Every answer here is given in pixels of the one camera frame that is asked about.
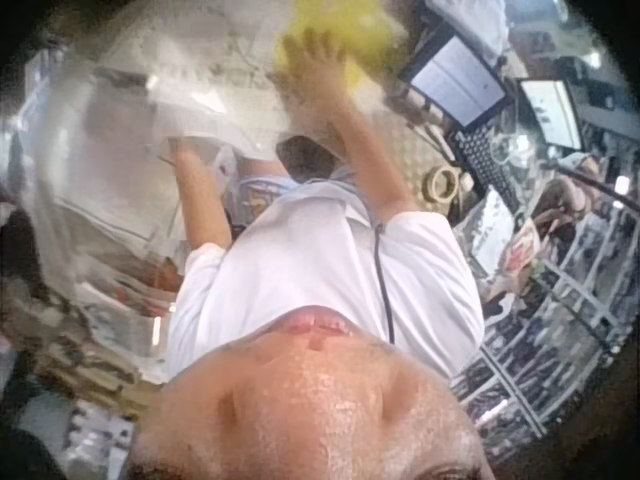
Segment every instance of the mouth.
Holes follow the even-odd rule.
[[[353,336],[357,327],[338,312],[326,307],[303,307],[275,321],[271,332],[288,335],[316,333],[324,336]]]

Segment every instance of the hand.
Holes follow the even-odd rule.
[[[347,103],[346,51],[336,48],[328,31],[318,35],[307,29],[302,44],[287,35],[284,48],[289,60],[288,83],[301,101],[312,103],[327,117]]]

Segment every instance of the person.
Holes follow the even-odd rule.
[[[585,156],[576,167],[580,173],[598,178],[600,169],[592,156]],[[544,238],[565,225],[575,225],[595,207],[600,192],[565,175],[549,181],[533,213],[533,221]]]
[[[339,133],[357,190],[244,160],[235,205],[260,215],[232,244],[206,167],[172,141],[193,251],[174,378],[138,422],[125,478],[493,478],[448,389],[484,333],[451,228],[420,211],[348,98],[331,36],[284,45],[290,85]]]

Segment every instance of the computer monitor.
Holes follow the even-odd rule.
[[[444,22],[427,37],[400,79],[461,130],[494,117],[510,99],[493,69]]]
[[[563,80],[521,80],[520,87],[550,145],[583,150],[580,121]]]

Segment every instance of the white shirt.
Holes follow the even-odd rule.
[[[279,198],[230,250],[207,244],[193,252],[169,328],[170,375],[304,306],[332,308],[388,339],[374,241],[362,201],[322,182]],[[447,220],[396,215],[381,236],[380,260],[396,346],[452,378],[477,352],[484,321]]]

